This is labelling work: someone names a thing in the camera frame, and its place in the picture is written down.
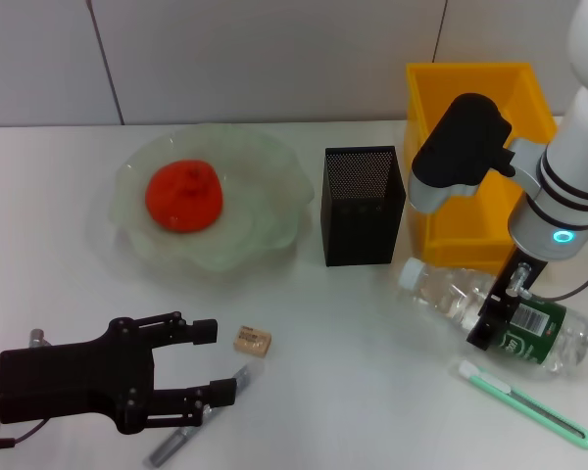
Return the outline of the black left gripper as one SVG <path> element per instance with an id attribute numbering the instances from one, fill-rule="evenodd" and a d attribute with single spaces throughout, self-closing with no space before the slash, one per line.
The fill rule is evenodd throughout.
<path id="1" fill-rule="evenodd" d="M 235 378 L 154 392 L 153 347 L 217 341 L 218 322 L 180 311 L 116 318 L 97 339 L 0 353 L 0 420 L 14 424 L 98 413 L 120 433 L 201 427 L 207 408 L 235 403 Z"/>

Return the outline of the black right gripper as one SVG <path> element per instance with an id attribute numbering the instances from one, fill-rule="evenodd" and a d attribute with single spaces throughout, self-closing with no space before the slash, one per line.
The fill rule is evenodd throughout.
<path id="1" fill-rule="evenodd" d="M 532 297 L 529 289 L 547 262 L 513 248 L 500 269 L 489 294 L 479 310 L 477 322 L 466 341 L 487 351 L 505 332 L 520 300 Z"/>

